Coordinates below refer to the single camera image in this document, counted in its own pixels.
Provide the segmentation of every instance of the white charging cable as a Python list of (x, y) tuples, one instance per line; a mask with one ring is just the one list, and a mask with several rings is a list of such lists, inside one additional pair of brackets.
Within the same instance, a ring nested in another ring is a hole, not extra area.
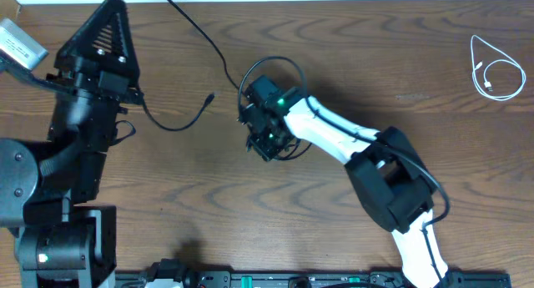
[[(484, 69), (484, 87), (486, 87), (490, 92), (493, 91), (491, 83), (490, 83), (489, 80), (487, 80), (487, 77), (486, 77), (487, 69), (489, 69), (494, 63), (509, 63), (510, 65), (518, 68), (519, 71), (521, 72), (521, 85), (519, 86), (519, 88), (517, 88), (516, 92), (511, 93), (509, 95), (492, 96), (492, 95), (486, 93), (486, 91), (481, 87), (481, 85), (478, 84), (478, 80), (476, 79), (476, 70), (478, 70), (480, 67), (482, 67), (482, 62), (479, 62), (475, 66), (475, 54), (473, 52), (473, 40), (475, 38), (478, 38), (479, 40), (481, 40), (481, 42), (483, 42), (484, 44), (486, 44), (489, 47), (491, 47), (493, 50), (497, 51), (498, 53), (500, 53), (500, 54), (504, 55), (506, 58), (508, 58), (508, 59), (497, 59), (496, 61), (493, 61), (489, 65), (486, 66), (486, 68)], [(494, 47), (493, 45), (491, 45), (488, 42), (484, 41), (482, 38), (480, 38), (477, 35), (474, 35), (474, 36), (471, 37), (471, 62), (473, 64), (473, 83), (475, 84), (475, 88), (478, 91), (478, 93), (480, 93), (484, 97), (487, 97), (487, 98), (489, 98), (491, 100), (495, 100), (495, 101), (507, 101), (507, 100), (510, 100), (510, 99), (516, 97), (523, 90), (523, 87), (525, 86), (526, 74), (525, 74), (525, 71), (523, 70), (523, 68), (521, 68), (521, 66), (519, 65), (519, 63), (517, 63), (508, 54), (506, 54), (506, 53), (502, 52), (501, 50), (497, 49), (496, 47)]]

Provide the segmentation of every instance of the white robotic arm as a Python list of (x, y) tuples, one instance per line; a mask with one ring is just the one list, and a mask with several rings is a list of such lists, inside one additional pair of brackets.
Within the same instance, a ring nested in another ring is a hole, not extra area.
[[(351, 123), (323, 107), (314, 97), (309, 96), (309, 101), (312, 107), (318, 109), (321, 116), (328, 120), (335, 122), (344, 129), (353, 130), (355, 134), (364, 138), (376, 139), (376, 135), (379, 133), (378, 130)], [(353, 154), (361, 153), (370, 145), (341, 132), (317, 118), (308, 107), (305, 99), (301, 99), (290, 108), (289, 113), (284, 116), (284, 121), (296, 138), (310, 141), (339, 160), (343, 165), (351, 160)], [(383, 164), (384, 162), (378, 163), (376, 168), (382, 167)], [(421, 231), (423, 222), (428, 222), (431, 219), (432, 210), (429, 210), (417, 217), (410, 224), (410, 229), (406, 233), (402, 234), (398, 230), (391, 232), (402, 257), (402, 270), (405, 277), (413, 285), (420, 288), (434, 287), (439, 282), (426, 247), (425, 237)], [(447, 272), (447, 264), (440, 256), (432, 226), (428, 225), (426, 229), (437, 269), (441, 277), (444, 277)]]

